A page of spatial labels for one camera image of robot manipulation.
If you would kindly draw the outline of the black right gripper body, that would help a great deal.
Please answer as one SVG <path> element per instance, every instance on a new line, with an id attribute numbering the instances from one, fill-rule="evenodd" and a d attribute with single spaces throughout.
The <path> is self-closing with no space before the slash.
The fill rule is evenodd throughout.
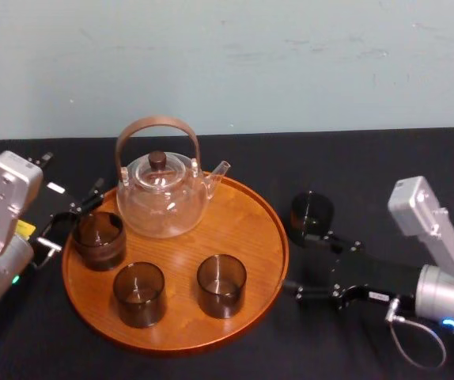
<path id="1" fill-rule="evenodd" d="M 348 252 L 330 270 L 330 297 L 339 308 L 354 301 L 386 306 L 397 298 L 399 308 L 413 314 L 420 274 L 417 267 L 379 260 L 362 251 Z"/>

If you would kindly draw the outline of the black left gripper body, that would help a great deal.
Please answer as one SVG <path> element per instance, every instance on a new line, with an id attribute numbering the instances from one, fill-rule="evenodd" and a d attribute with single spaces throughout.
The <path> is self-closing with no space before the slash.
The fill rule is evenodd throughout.
<path id="1" fill-rule="evenodd" d="M 28 207 L 28 210 L 17 221 L 16 233 L 24 238 L 32 247 L 35 256 L 46 256 L 53 246 L 61 249 L 70 234 L 67 228 L 57 229 L 48 237 L 41 237 L 41 232 L 49 221 L 47 211 L 44 209 L 44 185 L 37 197 Z"/>

